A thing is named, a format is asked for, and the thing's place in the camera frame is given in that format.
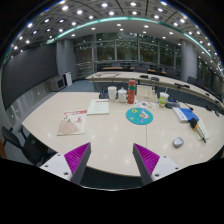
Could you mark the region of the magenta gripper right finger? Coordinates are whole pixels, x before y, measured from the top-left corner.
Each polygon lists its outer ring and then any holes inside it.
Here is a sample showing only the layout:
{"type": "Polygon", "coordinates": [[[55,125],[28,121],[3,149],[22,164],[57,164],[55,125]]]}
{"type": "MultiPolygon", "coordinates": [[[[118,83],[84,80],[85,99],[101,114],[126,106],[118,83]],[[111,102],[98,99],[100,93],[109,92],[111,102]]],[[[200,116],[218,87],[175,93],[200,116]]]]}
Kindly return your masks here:
{"type": "Polygon", "coordinates": [[[152,173],[160,156],[136,143],[133,144],[133,155],[141,175],[142,183],[143,185],[148,185],[152,182],[152,173]]]}

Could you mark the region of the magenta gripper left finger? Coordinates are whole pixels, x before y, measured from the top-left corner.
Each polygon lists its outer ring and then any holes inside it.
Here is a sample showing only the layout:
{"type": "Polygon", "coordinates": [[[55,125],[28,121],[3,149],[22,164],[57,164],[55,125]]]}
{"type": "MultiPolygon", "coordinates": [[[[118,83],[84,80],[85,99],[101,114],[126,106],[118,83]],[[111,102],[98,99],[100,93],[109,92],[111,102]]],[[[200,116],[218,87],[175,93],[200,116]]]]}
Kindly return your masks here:
{"type": "Polygon", "coordinates": [[[79,185],[91,154],[91,143],[81,145],[64,155],[72,172],[71,182],[79,185]]]}

